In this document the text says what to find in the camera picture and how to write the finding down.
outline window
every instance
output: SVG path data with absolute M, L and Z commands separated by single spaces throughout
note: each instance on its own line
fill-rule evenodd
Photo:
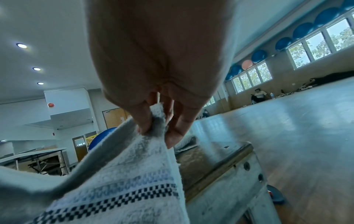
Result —
M 293 43 L 288 53 L 295 69 L 354 45 L 354 10 Z
M 233 86 L 237 93 L 246 89 L 258 86 L 272 79 L 268 66 L 265 62 L 260 62 L 257 65 L 249 68 L 232 79 Z
M 204 105 L 204 107 L 209 106 L 209 105 L 212 105 L 213 103 L 215 103 L 215 100 L 214 100 L 214 97 L 212 96 L 212 97 L 210 98 L 210 100 Z

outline bolt hole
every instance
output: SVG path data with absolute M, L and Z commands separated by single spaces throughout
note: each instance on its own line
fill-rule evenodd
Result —
M 249 164 L 248 162 L 245 162 L 244 165 L 243 165 L 243 168 L 244 168 L 245 170 L 249 171 L 250 168 L 251 168 L 251 166 L 250 166 L 250 164 Z
M 259 174 L 258 175 L 258 180 L 259 180 L 259 182 L 264 181 L 263 174 Z

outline person in white shirt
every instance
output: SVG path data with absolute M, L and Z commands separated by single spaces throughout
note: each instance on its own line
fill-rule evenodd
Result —
M 267 93 L 261 89 L 255 89 L 255 97 L 252 97 L 252 100 L 254 100 L 256 103 L 263 102 L 267 99 Z

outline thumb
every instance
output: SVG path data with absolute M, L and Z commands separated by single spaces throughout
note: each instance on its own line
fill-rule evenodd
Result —
M 150 129 L 152 124 L 152 114 L 150 111 L 150 105 L 147 101 L 124 109 L 132 115 L 134 121 L 138 125 L 138 133 L 144 134 Z

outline black and white checkered pattern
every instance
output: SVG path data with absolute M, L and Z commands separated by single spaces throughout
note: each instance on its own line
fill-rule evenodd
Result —
M 118 197 L 105 199 L 96 203 L 46 211 L 29 224 L 50 224 L 72 221 L 74 219 L 89 217 L 97 213 L 121 207 L 128 203 L 167 196 L 174 196 L 178 198 L 175 184 L 162 184 L 152 187 L 145 187 L 127 194 L 119 195 Z

